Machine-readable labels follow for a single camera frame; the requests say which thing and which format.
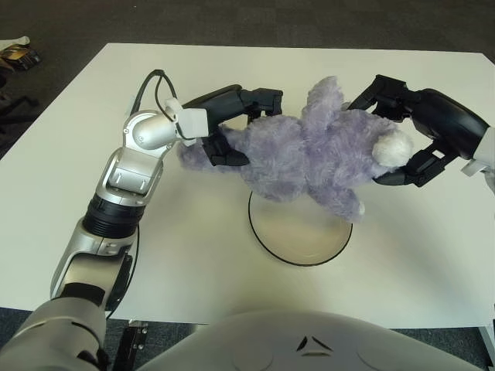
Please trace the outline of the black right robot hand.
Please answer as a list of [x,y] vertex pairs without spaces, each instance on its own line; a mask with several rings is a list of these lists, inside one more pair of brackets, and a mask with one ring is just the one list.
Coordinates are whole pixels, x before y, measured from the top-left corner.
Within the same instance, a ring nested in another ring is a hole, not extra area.
[[494,170],[490,154],[494,128],[451,97],[431,88],[410,90],[402,80],[377,75],[348,108],[365,111],[369,107],[374,107],[374,114],[395,122],[411,119],[415,129],[432,140],[406,165],[377,177],[376,183],[422,187],[456,158],[469,162],[466,173]]

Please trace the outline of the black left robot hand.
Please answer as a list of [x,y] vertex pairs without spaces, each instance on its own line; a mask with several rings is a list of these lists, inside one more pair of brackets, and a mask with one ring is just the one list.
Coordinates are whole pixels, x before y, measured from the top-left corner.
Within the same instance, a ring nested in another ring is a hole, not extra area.
[[208,135],[202,138],[202,148],[211,165],[240,167],[249,163],[248,157],[228,144],[220,125],[243,114],[248,122],[259,118],[262,113],[279,115],[282,113],[282,97],[280,90],[245,90],[234,84],[197,97],[185,103],[184,107],[204,109],[207,113]]

